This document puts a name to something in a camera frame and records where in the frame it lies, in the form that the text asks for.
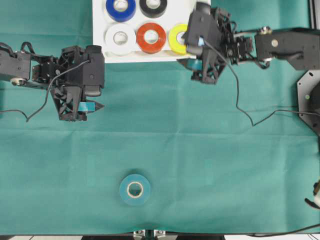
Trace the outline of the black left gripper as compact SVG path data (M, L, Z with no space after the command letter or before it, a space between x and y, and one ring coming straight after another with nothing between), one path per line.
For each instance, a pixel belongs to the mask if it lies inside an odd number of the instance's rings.
M87 113L94 113L105 106L88 101L89 96L89 54L101 54L100 45L86 48L71 46L61 50L59 58L35 54L31 60L38 63L32 68L32 81L46 90L43 105L31 114L37 115L46 106L49 95L61 121L86 121Z

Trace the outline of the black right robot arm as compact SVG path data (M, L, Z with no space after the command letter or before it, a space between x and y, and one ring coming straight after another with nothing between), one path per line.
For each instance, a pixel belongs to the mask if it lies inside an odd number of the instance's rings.
M192 80L216 84L225 67L252 62L267 69L273 59L295 70L319 70L320 32L311 28L260 29L237 32L229 12L197 2L182 39L194 58L178 59Z

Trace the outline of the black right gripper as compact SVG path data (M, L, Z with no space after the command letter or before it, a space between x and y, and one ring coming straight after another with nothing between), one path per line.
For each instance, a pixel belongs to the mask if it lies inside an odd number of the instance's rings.
M177 62L186 69L193 71L191 79L204 84L216 84L218 78L226 66L227 57L223 53L223 45L228 42L232 33L230 17L231 14L222 8L215 7L218 17L218 27L222 33L221 44L219 47L212 47L208 43L204 46L201 55L196 58L181 58Z

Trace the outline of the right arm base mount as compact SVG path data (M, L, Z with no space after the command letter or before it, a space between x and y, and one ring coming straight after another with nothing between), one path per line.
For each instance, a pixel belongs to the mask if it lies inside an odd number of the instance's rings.
M307 71L296 83L300 119L320 136L320 71Z

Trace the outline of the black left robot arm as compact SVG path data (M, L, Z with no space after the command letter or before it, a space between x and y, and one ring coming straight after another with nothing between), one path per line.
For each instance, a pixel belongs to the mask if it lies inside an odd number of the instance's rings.
M60 57L35 53L30 42L19 51L0 44L0 79L46 91L61 121L86 121L104 105L93 100L105 87L105 58L99 45L65 47Z

